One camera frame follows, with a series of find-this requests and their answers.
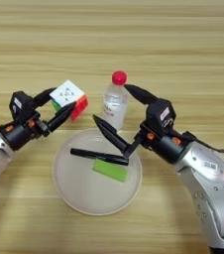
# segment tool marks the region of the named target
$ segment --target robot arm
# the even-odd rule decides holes
[[[173,164],[192,196],[211,252],[224,253],[224,157],[220,154],[224,150],[210,147],[189,132],[177,133],[173,129],[175,112],[168,100],[135,85],[125,87],[136,99],[148,104],[135,141],[128,144],[116,129],[93,116],[98,128],[127,158],[142,145]]]
[[[59,127],[74,109],[75,103],[68,104],[58,111],[49,122],[40,119],[37,107],[43,106],[50,98],[54,88],[43,91],[32,98],[23,91],[13,93],[10,110],[13,121],[0,126],[0,175],[13,160],[14,152],[32,139],[42,135],[47,137]]]

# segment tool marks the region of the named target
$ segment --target table surface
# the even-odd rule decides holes
[[[224,147],[224,0],[0,0],[0,124],[16,90],[35,95],[71,79],[89,99],[75,123],[31,142],[0,178],[0,253],[208,253],[187,190],[143,148],[143,183],[123,211],[87,216],[58,197],[56,151],[95,127],[115,69],[171,100],[179,132]],[[42,113],[54,114],[50,105]],[[133,139],[144,117],[131,99],[123,135]]]

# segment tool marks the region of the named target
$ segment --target red bottle cap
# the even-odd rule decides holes
[[[127,81],[127,74],[124,71],[118,70],[112,74],[112,82],[116,85],[124,85]]]

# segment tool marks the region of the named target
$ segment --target red cube face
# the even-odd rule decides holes
[[[75,108],[70,115],[71,120],[74,121],[83,112],[84,108],[87,105],[88,105],[87,98],[84,95],[76,102]]]

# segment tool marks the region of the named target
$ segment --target white cube face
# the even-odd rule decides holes
[[[64,82],[50,94],[51,98],[58,103],[60,107],[64,107],[73,101],[77,101],[83,95],[84,92],[70,80]]]

